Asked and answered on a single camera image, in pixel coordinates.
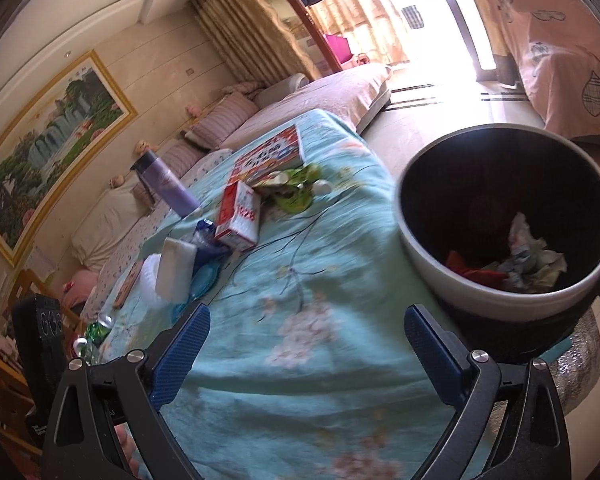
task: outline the human hand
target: human hand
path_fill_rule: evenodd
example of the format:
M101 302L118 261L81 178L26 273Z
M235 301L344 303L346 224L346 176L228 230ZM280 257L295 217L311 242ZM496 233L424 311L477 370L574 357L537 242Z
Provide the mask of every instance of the human hand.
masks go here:
M118 436L118 440L120 441L120 447L125 454L126 461L129 462L129 467L131 468L131 472L134 476L138 476L138 470L140 469L140 464L138 460L132 458L134 451L136 450L136 443L126 432L125 427L122 424L116 426L116 435Z

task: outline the black trash can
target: black trash can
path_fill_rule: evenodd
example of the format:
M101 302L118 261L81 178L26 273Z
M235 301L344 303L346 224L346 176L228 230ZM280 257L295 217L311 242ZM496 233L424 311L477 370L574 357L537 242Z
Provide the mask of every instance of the black trash can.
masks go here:
M534 238L564 253L568 270L551 292L504 292L445 267L450 250L470 267L505 260L517 212L526 215ZM513 346L506 351L510 362L567 335L600 293L600 168L558 135L485 124L442 137L405 168L395 213L413 263L464 332L472 333L472 346L481 333L492 347L506 339ZM530 339L522 341L525 334Z

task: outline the gold picture frame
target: gold picture frame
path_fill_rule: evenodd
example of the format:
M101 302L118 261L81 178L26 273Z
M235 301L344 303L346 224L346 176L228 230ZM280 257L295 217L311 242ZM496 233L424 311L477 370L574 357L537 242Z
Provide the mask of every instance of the gold picture frame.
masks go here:
M11 121L0 135L0 253L12 267L75 177L137 114L91 50Z

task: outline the black lid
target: black lid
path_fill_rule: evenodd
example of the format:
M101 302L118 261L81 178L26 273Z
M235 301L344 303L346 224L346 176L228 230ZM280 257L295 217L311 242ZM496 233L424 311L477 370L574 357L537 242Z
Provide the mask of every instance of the black lid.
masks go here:
M151 150L147 150L132 164L131 169L144 173L156 160L158 160L158 156Z

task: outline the thermos bottle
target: thermos bottle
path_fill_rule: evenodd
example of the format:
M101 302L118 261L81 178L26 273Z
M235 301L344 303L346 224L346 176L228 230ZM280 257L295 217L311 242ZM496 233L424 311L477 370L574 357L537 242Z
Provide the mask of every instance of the thermos bottle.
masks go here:
M200 201L182 185L173 171L151 150L136 160L131 169L181 217L184 218L200 207Z

